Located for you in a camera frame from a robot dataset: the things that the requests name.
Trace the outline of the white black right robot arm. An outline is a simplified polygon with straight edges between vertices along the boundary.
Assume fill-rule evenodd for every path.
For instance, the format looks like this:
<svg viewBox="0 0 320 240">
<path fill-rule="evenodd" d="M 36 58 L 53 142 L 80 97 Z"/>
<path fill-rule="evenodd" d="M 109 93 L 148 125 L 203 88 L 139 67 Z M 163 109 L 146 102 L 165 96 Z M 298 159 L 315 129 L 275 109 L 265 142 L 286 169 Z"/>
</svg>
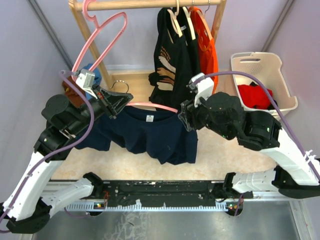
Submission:
<svg viewBox="0 0 320 240">
<path fill-rule="evenodd" d="M 245 111 L 236 96 L 218 92 L 199 103 L 186 100 L 178 118 L 187 131 L 207 128 L 226 140 L 272 158 L 276 167 L 251 173 L 227 173 L 223 192 L 229 198 L 247 192 L 279 192 L 292 199 L 320 195 L 319 161 L 307 160 L 281 123 L 262 110 Z"/>
</svg>

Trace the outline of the navy blue t shirt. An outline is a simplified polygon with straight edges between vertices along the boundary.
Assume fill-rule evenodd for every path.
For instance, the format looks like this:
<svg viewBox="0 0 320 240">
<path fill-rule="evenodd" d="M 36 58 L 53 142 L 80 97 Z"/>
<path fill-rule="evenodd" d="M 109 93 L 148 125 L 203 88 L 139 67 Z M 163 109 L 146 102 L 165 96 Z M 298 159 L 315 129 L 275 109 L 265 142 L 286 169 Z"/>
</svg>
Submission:
<svg viewBox="0 0 320 240">
<path fill-rule="evenodd" d="M 115 119 L 99 117 L 88 136 L 76 149 L 109 151 L 111 143 L 130 153 L 147 153 L 161 164 L 194 164 L 198 135 L 187 131 L 178 115 L 171 111 L 152 111 L 125 107 Z"/>
</svg>

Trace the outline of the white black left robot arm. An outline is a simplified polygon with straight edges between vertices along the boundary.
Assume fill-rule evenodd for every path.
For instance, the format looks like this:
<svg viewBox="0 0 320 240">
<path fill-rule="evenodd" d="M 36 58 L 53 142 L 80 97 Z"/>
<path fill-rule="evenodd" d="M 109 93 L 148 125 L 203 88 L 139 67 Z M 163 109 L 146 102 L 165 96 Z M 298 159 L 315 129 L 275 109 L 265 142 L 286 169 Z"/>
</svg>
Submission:
<svg viewBox="0 0 320 240">
<path fill-rule="evenodd" d="M 88 136 L 94 121 L 102 116 L 114 119 L 132 99 L 130 93 L 107 91 L 95 85 L 93 97 L 80 107 L 63 94 L 47 101 L 41 112 L 47 120 L 46 129 L 36 141 L 18 185 L 0 205 L 0 218 L 7 220 L 7 232 L 34 234 L 69 204 L 103 195 L 103 180 L 93 172 L 51 196 L 42 196 L 42 192 L 71 149 Z"/>
</svg>

